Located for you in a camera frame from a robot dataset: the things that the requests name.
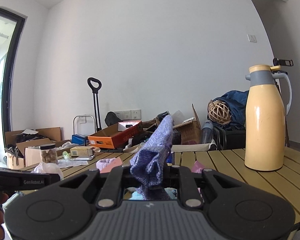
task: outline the black window frame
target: black window frame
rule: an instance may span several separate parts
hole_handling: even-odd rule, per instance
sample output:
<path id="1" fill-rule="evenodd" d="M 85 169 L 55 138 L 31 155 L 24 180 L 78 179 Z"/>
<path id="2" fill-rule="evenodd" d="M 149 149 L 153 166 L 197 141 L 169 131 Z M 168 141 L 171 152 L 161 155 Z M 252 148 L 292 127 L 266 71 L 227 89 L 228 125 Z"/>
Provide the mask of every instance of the black window frame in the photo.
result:
<path id="1" fill-rule="evenodd" d="M 15 21 L 16 26 L 11 37 L 11 42 L 7 52 L 5 69 L 3 72 L 3 83 L 2 83 L 2 130 L 3 138 L 5 142 L 4 133 L 11 131 L 11 122 L 10 122 L 10 98 L 11 98 L 11 86 L 12 86 L 12 75 L 13 67 L 16 59 L 17 49 L 20 41 L 20 37 L 26 22 L 26 19 L 7 11 L 3 8 L 0 8 L 0 16 L 5 17 L 9 20 Z"/>

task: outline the smartphone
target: smartphone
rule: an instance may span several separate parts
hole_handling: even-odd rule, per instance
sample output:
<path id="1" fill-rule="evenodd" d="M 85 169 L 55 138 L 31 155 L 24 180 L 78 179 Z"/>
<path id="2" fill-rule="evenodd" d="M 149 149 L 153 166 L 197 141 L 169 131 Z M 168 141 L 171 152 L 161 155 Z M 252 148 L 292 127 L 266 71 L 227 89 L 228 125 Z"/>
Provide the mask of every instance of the smartphone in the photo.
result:
<path id="1" fill-rule="evenodd" d="M 75 161 L 91 161 L 94 158 L 94 155 L 92 156 L 80 156 L 75 158 Z"/>

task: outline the silver metal handle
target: silver metal handle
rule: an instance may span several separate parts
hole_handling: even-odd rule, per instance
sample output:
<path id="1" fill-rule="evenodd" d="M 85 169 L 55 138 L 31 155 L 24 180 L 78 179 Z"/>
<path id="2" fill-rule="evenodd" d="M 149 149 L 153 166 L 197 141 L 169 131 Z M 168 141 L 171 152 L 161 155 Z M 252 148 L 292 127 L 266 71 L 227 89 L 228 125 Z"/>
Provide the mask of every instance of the silver metal handle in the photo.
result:
<path id="1" fill-rule="evenodd" d="M 272 74 L 272 77 L 274 79 L 277 79 L 277 78 L 284 78 L 287 83 L 288 83 L 288 86 L 289 86 L 289 95 L 290 95 L 290 98 L 289 98 L 289 103 L 287 104 L 287 115 L 290 111 L 290 107 L 291 107 L 291 103 L 292 103 L 292 88 L 291 88 L 291 83 L 290 83 L 290 80 L 289 80 L 289 77 L 286 73 L 274 73 Z"/>
<path id="2" fill-rule="evenodd" d="M 74 120 L 77 118 L 77 117 L 91 117 L 93 119 L 93 125 L 94 125 L 94 132 L 96 133 L 97 132 L 97 127 L 96 127 L 96 120 L 94 119 L 94 117 L 92 115 L 76 115 L 73 119 L 73 134 L 74 134 Z"/>

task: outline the metal screw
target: metal screw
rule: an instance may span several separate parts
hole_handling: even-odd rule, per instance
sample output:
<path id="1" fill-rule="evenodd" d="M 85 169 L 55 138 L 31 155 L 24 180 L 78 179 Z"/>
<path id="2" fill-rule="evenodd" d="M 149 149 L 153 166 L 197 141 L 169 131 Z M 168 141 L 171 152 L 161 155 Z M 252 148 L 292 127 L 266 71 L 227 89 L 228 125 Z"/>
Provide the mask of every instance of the metal screw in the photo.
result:
<path id="1" fill-rule="evenodd" d="M 98 201 L 98 205 L 100 207 L 111 207 L 113 206 L 113 204 L 114 204 L 113 200 L 109 198 L 100 199 Z"/>
<path id="2" fill-rule="evenodd" d="M 198 207 L 201 205 L 201 201 L 199 199 L 191 198 L 186 201 L 186 205 L 188 207 Z"/>

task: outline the wall outlet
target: wall outlet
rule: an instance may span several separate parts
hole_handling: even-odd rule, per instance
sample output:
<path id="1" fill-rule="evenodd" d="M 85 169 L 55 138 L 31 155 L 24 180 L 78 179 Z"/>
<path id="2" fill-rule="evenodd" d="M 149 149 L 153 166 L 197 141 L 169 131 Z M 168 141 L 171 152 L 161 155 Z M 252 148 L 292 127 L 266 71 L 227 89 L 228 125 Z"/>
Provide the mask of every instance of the wall outlet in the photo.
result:
<path id="1" fill-rule="evenodd" d="M 131 110 L 122 111 L 122 120 L 131 120 Z"/>
<path id="2" fill-rule="evenodd" d="M 132 120 L 141 120 L 141 110 L 131 110 Z"/>
<path id="3" fill-rule="evenodd" d="M 79 117 L 79 123 L 86 123 L 87 122 L 87 119 L 85 116 L 80 116 Z"/>
<path id="4" fill-rule="evenodd" d="M 115 115 L 122 120 L 122 111 L 115 111 Z"/>
<path id="5" fill-rule="evenodd" d="M 250 42 L 257 42 L 256 36 L 252 34 L 248 34 L 248 38 Z"/>

